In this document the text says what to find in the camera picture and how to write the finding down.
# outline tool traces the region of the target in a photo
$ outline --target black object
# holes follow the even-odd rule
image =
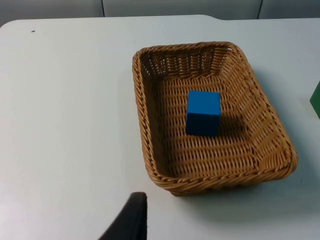
[[[134,192],[99,240],[146,240],[147,195]]]

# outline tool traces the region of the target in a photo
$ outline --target green object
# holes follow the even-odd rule
[[[320,118],[320,82],[318,83],[318,86],[316,86],[314,93],[310,98],[310,103]]]

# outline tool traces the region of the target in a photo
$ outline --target wicker basket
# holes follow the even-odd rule
[[[174,195],[287,177],[297,154],[244,53],[230,42],[143,48],[134,90],[147,173]],[[188,92],[220,92],[217,137],[185,134]]]

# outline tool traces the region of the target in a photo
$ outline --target woven wicker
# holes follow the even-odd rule
[[[287,177],[297,154],[244,53],[230,42],[143,48],[134,90],[147,173],[174,195]],[[220,92],[217,137],[185,134],[188,92]]]

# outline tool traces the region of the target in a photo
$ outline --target blue wooden block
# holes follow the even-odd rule
[[[185,133],[216,136],[220,120],[220,93],[190,91],[186,108]]]

